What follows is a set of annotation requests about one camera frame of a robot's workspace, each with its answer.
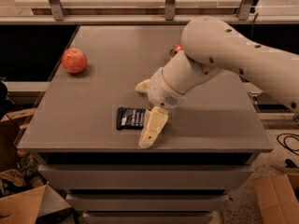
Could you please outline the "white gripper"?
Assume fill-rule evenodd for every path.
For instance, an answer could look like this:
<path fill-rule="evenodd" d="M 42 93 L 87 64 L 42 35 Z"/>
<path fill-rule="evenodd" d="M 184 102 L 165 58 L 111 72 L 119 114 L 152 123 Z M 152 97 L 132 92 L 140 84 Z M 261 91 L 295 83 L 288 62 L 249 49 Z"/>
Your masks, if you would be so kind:
<path fill-rule="evenodd" d="M 139 82 L 135 86 L 135 90 L 148 93 L 149 102 L 154 105 L 145 113 L 144 128 L 138 142 L 141 148 L 149 148 L 154 144 L 168 121 L 166 109 L 175 109 L 186 100 L 186 96 L 177 93 L 166 83 L 162 68 L 159 68 L 150 80 L 145 79 Z"/>

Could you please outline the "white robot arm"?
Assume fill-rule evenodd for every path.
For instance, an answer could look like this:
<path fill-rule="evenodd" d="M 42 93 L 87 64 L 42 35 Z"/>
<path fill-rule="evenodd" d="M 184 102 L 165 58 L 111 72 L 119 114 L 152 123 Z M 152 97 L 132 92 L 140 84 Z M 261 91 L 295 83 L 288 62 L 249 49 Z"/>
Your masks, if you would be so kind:
<path fill-rule="evenodd" d="M 222 71 L 249 81 L 293 112 L 299 109 L 299 57 L 244 37 L 225 21 L 200 17 L 190 21 L 181 36 L 182 50 L 151 78 L 135 86 L 153 108 L 145 113 L 139 146 L 151 147 L 171 109 L 189 91 Z"/>

